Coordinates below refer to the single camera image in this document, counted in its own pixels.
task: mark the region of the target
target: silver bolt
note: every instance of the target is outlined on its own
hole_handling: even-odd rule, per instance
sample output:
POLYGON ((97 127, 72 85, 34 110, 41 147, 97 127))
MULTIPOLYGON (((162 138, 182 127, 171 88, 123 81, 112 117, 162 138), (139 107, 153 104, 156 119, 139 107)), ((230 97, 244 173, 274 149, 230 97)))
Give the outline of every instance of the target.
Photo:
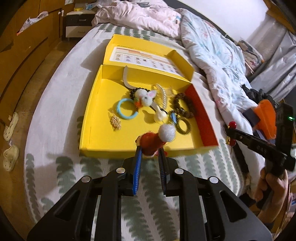
POLYGON ((184 170, 181 169, 181 168, 177 168, 177 169, 175 169, 175 173, 176 174, 183 174, 184 173, 184 170))
POLYGON ((91 178, 89 176, 84 176, 83 178, 81 178, 81 181, 83 183, 88 183, 91 180, 91 178))
POLYGON ((123 167, 119 167, 116 169, 116 172, 121 174, 121 173, 125 173, 126 170, 123 167))
POLYGON ((211 183, 218 183, 219 179, 216 177, 210 177, 210 182, 211 183))

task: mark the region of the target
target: nightstand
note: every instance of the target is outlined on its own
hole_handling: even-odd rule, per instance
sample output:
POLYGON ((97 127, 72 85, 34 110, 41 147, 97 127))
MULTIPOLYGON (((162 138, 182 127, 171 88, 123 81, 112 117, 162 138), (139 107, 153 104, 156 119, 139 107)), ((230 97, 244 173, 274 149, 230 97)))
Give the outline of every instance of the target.
POLYGON ((66 17, 66 38, 83 38, 93 27, 91 21, 96 12, 90 10, 72 11, 66 17))

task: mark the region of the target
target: light blue ring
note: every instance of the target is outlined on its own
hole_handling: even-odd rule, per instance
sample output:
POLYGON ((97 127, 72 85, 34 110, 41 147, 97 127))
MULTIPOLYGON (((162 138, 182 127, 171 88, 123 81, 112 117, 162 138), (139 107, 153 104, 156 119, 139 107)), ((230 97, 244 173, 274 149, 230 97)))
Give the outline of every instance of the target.
POLYGON ((126 120, 131 120, 131 119, 134 119, 137 115, 138 115, 138 112, 136 111, 134 114, 132 114, 131 116, 126 116, 124 115, 123 113, 121 113, 121 110, 120 110, 120 106, 123 102, 126 102, 126 101, 129 101, 129 102, 132 102, 134 104, 134 101, 132 99, 128 99, 128 98, 125 98, 125 99, 122 99, 118 102, 117 104, 117 107, 116 107, 116 112, 120 115, 121 118, 123 119, 126 119, 126 120))

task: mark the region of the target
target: human hand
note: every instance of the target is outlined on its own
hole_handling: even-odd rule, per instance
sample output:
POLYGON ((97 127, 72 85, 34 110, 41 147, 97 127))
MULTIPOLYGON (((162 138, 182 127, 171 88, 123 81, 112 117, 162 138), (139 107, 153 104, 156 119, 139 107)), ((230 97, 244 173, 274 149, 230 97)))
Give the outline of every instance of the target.
POLYGON ((287 171, 284 171, 283 178, 280 179, 271 173, 266 175, 265 168, 260 172, 260 180, 258 182, 257 190, 255 192, 256 202, 260 201, 263 198, 263 191, 267 190, 267 184, 274 191, 271 203, 266 210, 262 210, 258 218, 263 223, 272 223, 284 204, 284 201, 288 192, 288 174, 287 171))

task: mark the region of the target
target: nightstand drawer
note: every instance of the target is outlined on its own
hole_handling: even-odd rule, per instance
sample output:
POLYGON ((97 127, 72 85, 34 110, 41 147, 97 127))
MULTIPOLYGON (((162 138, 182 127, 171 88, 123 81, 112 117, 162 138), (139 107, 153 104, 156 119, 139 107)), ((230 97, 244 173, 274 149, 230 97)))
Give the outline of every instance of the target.
POLYGON ((91 26, 94 14, 68 15, 67 26, 91 26))
POLYGON ((83 38, 91 29, 92 26, 67 26, 66 38, 83 38))

